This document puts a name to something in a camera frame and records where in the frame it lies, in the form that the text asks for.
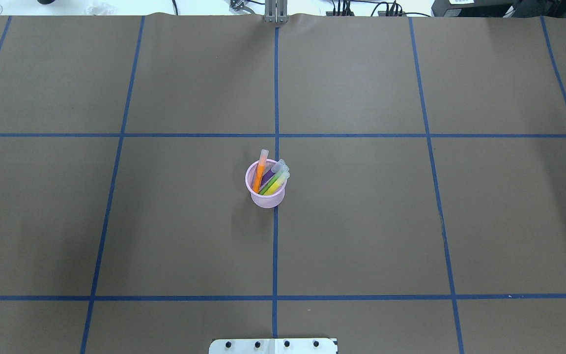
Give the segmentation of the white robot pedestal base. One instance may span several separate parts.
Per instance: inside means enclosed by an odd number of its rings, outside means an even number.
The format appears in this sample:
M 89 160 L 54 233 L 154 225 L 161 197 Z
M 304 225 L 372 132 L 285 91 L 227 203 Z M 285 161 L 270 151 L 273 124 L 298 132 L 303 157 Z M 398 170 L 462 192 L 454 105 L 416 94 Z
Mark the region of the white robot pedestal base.
M 250 338 L 213 340 L 209 354 L 337 354 L 332 338 Z

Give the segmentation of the pink mesh pen holder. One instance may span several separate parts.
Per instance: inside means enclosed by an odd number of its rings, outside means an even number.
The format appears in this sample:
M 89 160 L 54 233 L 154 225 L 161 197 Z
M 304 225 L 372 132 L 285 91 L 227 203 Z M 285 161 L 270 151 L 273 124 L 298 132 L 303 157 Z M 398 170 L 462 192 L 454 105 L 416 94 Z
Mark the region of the pink mesh pen holder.
M 258 171 L 261 172 L 261 180 L 258 190 L 255 190 L 255 176 Z M 274 208 L 285 197 L 289 177 L 289 168 L 283 160 L 267 159 L 264 164 L 255 161 L 250 165 L 245 174 L 245 184 L 254 204 L 261 208 Z

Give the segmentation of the purple highlighter pen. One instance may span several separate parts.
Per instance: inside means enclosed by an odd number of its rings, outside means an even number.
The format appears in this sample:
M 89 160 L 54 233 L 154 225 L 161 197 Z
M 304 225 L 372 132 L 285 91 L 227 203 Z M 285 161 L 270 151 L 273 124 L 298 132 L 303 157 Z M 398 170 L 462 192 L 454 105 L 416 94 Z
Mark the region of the purple highlighter pen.
M 259 191 L 263 190 L 263 188 L 265 188 L 265 186 L 270 182 L 270 180 L 274 177 L 274 175 L 276 175 L 279 171 L 281 171 L 285 166 L 286 166 L 286 164 L 285 164 L 285 161 L 283 159 L 280 159 L 276 162 L 276 164 L 273 164 L 271 166 L 270 170 L 268 170 L 261 177 L 261 183 L 260 183 Z

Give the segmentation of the aluminium frame post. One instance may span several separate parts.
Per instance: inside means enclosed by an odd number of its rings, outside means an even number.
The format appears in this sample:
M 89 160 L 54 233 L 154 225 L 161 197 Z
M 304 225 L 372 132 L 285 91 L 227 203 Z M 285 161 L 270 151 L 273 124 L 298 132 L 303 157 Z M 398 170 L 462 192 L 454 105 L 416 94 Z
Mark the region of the aluminium frame post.
M 266 23 L 286 23 L 289 20 L 287 0 L 264 0 L 264 21 Z

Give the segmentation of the yellow highlighter pen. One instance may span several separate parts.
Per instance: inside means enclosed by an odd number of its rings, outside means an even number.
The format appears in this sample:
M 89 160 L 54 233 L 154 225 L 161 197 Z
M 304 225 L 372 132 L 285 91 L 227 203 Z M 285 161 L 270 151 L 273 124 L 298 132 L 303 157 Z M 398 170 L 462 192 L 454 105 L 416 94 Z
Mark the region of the yellow highlighter pen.
M 277 193 L 277 191 L 285 184 L 287 179 L 290 177 L 289 171 L 281 171 L 279 174 L 273 177 L 272 181 L 270 181 L 266 186 L 265 190 L 263 190 L 262 195 L 270 196 Z

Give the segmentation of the green highlighter pen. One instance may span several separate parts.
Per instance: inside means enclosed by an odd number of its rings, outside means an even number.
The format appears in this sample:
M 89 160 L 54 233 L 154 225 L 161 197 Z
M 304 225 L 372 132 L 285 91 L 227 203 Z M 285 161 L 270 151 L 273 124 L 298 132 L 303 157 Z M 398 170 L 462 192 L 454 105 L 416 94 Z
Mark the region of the green highlighter pen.
M 274 174 L 266 181 L 265 185 L 259 190 L 259 195 L 273 195 L 281 188 L 289 177 L 289 167 L 286 164 L 280 165 Z

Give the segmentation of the orange highlighter pen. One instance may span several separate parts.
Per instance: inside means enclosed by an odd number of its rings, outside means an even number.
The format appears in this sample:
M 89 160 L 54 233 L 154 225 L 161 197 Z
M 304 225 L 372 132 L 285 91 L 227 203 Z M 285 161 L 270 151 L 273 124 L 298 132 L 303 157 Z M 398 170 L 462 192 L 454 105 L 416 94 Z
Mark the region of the orange highlighter pen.
M 255 168 L 254 179 L 252 184 L 252 190 L 256 194 L 258 194 L 260 191 L 261 180 L 264 174 L 265 166 L 267 164 L 268 156 L 269 156 L 269 150 L 267 149 L 261 150 L 260 157 L 257 166 Z

